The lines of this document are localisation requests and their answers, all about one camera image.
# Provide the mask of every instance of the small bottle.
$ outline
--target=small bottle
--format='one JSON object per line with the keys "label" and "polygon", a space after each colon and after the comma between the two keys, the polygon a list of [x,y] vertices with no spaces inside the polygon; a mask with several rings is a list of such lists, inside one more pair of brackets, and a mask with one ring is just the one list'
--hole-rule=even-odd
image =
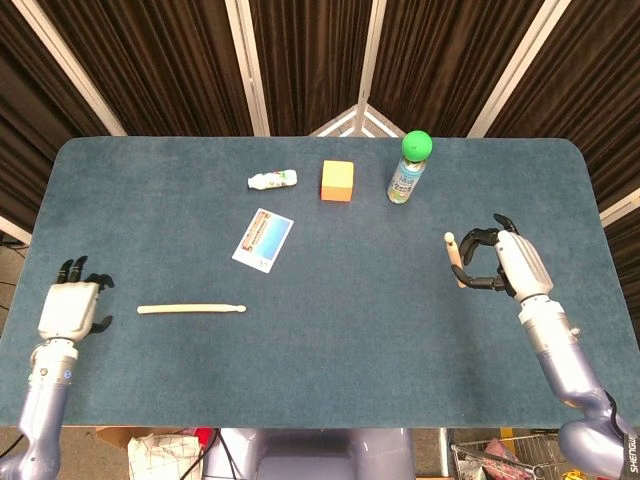
{"label": "small bottle", "polygon": [[431,137],[421,131],[409,132],[402,139],[402,160],[389,182],[387,196],[393,203],[405,203],[427,166],[427,157],[431,154]]}
{"label": "small bottle", "polygon": [[295,170],[282,170],[280,172],[259,173],[247,181],[249,188],[264,190],[266,188],[290,187],[298,183],[298,174]]}

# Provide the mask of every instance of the white bottle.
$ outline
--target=white bottle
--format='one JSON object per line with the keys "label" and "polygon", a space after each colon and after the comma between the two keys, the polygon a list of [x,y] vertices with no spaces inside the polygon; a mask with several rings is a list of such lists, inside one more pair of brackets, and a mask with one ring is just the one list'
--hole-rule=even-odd
{"label": "white bottle", "polygon": [[282,170],[280,172],[259,173],[248,180],[249,188],[264,190],[266,188],[291,187],[298,183],[298,174],[295,170]]}

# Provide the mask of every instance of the robotic arm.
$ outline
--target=robotic arm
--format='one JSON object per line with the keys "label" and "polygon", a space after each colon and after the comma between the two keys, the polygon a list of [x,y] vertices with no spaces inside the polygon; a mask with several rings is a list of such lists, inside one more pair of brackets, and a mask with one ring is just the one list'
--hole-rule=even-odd
{"label": "robotic arm", "polygon": [[470,288],[505,290],[520,303],[520,323],[551,390],[584,415],[560,428],[558,443],[566,458],[588,473],[611,479],[637,474],[636,434],[596,378],[576,338],[579,329],[569,325],[562,306],[549,298],[553,282],[538,252],[511,220],[498,214],[494,218],[504,230],[471,230],[460,243],[460,255],[468,265],[478,245],[494,247],[498,275],[470,277],[455,265],[453,273]]}
{"label": "robotic arm", "polygon": [[113,280],[109,275],[92,273],[79,281],[86,260],[86,256],[75,264],[67,260],[47,294],[38,324],[44,343],[31,354],[29,390],[18,424],[29,448],[0,460],[0,478],[4,480],[53,480],[58,475],[60,430],[78,359],[74,343],[106,330],[111,323],[111,317],[106,317],[94,324],[93,316],[98,295],[105,287],[113,287]]}

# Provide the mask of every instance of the green cap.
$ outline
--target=green cap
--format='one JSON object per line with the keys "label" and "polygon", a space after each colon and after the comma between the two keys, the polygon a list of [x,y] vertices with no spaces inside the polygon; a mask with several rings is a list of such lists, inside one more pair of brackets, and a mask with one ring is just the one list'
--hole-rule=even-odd
{"label": "green cap", "polygon": [[422,130],[414,130],[407,133],[402,139],[402,154],[404,158],[413,163],[422,162],[431,155],[433,142],[428,133]]}

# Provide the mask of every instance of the spray can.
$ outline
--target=spray can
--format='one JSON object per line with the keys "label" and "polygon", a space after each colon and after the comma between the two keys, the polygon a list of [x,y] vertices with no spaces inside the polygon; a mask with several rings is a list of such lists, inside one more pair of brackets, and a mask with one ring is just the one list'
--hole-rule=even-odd
{"label": "spray can", "polygon": [[389,182],[387,196],[393,203],[405,203],[418,183],[431,154],[431,137],[421,130],[409,132],[402,139],[402,159]]}

